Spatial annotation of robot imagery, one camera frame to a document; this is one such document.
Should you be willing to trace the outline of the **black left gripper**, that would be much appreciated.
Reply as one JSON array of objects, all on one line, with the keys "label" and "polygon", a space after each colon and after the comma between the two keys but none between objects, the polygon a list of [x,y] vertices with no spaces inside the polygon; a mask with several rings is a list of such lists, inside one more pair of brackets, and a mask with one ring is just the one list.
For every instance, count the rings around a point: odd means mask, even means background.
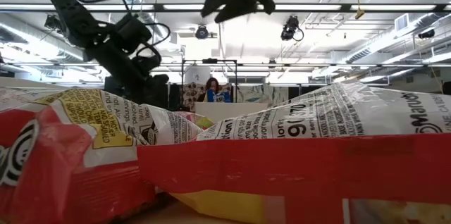
[{"label": "black left gripper", "polygon": [[161,54],[150,44],[145,44],[154,55],[151,57],[136,55],[129,58],[116,47],[111,40],[95,44],[84,50],[85,58],[96,60],[112,78],[124,88],[125,96],[137,104],[149,104],[162,107],[167,97],[166,74],[152,76],[151,70],[161,65]]}]

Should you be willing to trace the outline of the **green yellow shrimp ramen packet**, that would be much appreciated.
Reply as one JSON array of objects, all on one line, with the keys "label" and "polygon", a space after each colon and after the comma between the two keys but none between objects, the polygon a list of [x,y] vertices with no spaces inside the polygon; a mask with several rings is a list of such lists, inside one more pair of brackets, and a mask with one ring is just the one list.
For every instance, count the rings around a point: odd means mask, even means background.
[{"label": "green yellow shrimp ramen packet", "polygon": [[209,120],[206,116],[203,115],[187,111],[176,111],[176,113],[185,117],[186,119],[188,119],[189,121],[191,121],[192,123],[194,123],[203,130],[210,128],[214,124],[211,120]]}]

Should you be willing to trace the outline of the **blue Maruchan ramen packet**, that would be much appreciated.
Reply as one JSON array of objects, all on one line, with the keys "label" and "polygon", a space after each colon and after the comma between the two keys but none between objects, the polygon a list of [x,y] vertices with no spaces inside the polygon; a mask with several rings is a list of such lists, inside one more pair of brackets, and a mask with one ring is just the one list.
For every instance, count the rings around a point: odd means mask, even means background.
[{"label": "blue Maruchan ramen packet", "polygon": [[206,92],[207,102],[218,102],[218,103],[230,103],[230,92],[218,92],[215,93],[212,89]]}]

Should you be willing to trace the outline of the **round black ceiling fixture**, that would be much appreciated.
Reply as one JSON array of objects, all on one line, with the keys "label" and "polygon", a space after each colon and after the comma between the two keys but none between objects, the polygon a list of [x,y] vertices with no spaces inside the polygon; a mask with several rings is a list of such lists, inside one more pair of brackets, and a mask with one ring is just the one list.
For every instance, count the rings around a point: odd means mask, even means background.
[{"label": "round black ceiling fixture", "polygon": [[206,39],[209,37],[209,31],[205,25],[199,25],[194,35],[197,39]]}]

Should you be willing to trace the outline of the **brown circle patterned panel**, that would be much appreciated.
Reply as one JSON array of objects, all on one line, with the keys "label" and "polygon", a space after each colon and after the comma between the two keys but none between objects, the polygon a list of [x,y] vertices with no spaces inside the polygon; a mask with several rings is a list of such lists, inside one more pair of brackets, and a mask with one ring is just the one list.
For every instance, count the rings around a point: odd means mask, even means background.
[{"label": "brown circle patterned panel", "polygon": [[[219,85],[219,92],[228,92],[230,98],[233,98],[233,86],[231,84]],[[200,96],[206,93],[206,85],[191,82],[183,85],[180,88],[180,93],[183,95],[182,105],[190,112],[195,111],[195,103],[199,100]]]}]

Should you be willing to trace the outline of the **white box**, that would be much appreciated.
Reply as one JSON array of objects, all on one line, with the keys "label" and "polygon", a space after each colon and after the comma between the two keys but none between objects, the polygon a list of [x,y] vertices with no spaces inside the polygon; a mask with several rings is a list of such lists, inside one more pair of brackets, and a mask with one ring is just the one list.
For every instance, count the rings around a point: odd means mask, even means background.
[{"label": "white box", "polygon": [[186,84],[196,83],[204,85],[211,77],[211,69],[207,66],[192,66],[186,68],[184,72],[184,82]]}]

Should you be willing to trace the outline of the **black ceiling spotlight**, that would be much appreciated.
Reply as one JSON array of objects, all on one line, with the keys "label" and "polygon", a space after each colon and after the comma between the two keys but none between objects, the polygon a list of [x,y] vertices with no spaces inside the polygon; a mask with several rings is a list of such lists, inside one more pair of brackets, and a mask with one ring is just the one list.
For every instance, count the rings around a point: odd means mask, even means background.
[{"label": "black ceiling spotlight", "polygon": [[56,15],[48,15],[44,22],[44,26],[51,31],[63,35],[63,26]]}]

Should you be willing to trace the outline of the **person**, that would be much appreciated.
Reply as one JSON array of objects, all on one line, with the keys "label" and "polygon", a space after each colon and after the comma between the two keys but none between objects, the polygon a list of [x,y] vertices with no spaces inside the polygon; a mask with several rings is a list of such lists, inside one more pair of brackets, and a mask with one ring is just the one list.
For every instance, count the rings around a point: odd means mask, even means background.
[{"label": "person", "polygon": [[220,85],[218,80],[214,77],[210,77],[206,82],[206,91],[212,90],[215,93],[218,93],[220,90]]}]

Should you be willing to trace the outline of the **leaf patterned panel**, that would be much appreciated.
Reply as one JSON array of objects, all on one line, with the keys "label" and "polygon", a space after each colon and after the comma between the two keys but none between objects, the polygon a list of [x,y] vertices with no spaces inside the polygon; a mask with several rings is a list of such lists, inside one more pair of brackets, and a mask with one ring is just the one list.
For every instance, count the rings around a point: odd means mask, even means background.
[{"label": "leaf patterned panel", "polygon": [[238,85],[237,101],[240,103],[262,103],[269,106],[288,100],[288,87],[271,85]]}]

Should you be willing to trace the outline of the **black panel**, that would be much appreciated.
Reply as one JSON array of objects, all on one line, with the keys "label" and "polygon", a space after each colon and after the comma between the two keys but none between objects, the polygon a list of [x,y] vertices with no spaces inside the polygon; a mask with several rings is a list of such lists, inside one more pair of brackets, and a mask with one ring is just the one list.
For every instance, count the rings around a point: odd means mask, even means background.
[{"label": "black panel", "polygon": [[314,90],[320,89],[322,86],[303,86],[297,85],[294,87],[288,87],[288,99],[293,99],[300,95],[313,92]]}]

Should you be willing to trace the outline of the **overhead rig crossbar with lights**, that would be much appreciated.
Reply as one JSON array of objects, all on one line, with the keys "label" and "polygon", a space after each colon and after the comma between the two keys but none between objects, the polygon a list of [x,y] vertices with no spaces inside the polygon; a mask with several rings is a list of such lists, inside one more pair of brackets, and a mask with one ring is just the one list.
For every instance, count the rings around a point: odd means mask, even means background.
[{"label": "overhead rig crossbar with lights", "polygon": [[[129,6],[133,12],[192,13],[200,12],[202,4],[138,4]],[[276,13],[451,13],[451,4],[276,4]],[[0,12],[53,13],[51,4],[0,4]]]}]

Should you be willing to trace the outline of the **white ceiling vent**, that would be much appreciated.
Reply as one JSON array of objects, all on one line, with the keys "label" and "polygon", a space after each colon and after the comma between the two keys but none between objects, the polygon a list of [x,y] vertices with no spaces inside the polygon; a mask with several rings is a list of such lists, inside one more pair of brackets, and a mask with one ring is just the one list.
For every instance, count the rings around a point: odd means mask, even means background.
[{"label": "white ceiling vent", "polygon": [[404,13],[394,20],[395,30],[397,32],[406,30],[410,26],[410,14]]}]

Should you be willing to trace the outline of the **black tube stand frame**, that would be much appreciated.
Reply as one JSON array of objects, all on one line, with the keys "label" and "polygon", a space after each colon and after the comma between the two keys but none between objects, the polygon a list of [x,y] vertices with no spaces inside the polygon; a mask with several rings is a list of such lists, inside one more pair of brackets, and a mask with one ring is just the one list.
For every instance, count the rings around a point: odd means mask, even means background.
[{"label": "black tube stand frame", "polygon": [[[202,60],[194,60],[194,59],[190,59],[190,60],[184,59],[184,60],[182,60],[182,63],[196,63],[196,62],[200,62],[200,63],[237,63],[236,60],[228,60],[228,59],[227,60],[223,60],[223,59],[217,59],[217,58],[205,58],[205,59],[202,59]],[[181,77],[182,77],[181,86],[186,85],[186,83],[184,82],[184,72],[185,72],[186,68],[189,68],[189,67],[192,67],[192,66],[181,66]],[[218,83],[219,83],[218,77],[213,76],[213,71],[215,69],[219,69],[220,73],[224,73],[226,71],[226,69],[231,70],[233,73],[237,72],[237,66],[207,66],[207,67],[210,67],[210,69],[211,69],[211,77],[216,78],[218,80]],[[237,98],[235,97],[234,91],[235,91],[235,87],[233,86],[233,98],[231,99],[231,103],[237,102]],[[188,111],[188,109],[182,105],[182,101],[183,101],[183,95],[180,93],[180,104],[182,106],[182,110]],[[206,101],[206,93],[201,95],[197,102],[207,102]]]}]

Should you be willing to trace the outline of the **thin black overhead rail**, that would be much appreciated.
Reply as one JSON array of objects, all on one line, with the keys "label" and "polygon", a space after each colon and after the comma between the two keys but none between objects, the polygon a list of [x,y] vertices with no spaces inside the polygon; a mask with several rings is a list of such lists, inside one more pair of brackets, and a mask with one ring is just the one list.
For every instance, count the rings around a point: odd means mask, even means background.
[{"label": "thin black overhead rail", "polygon": [[[5,63],[3,66],[100,66],[98,63]],[[399,64],[399,63],[379,63],[379,64],[337,64],[337,63],[162,63],[163,67],[176,66],[237,66],[237,67],[293,67],[293,68],[324,68],[324,67],[340,67],[340,68],[451,68],[451,63],[416,63],[416,64]]]}]

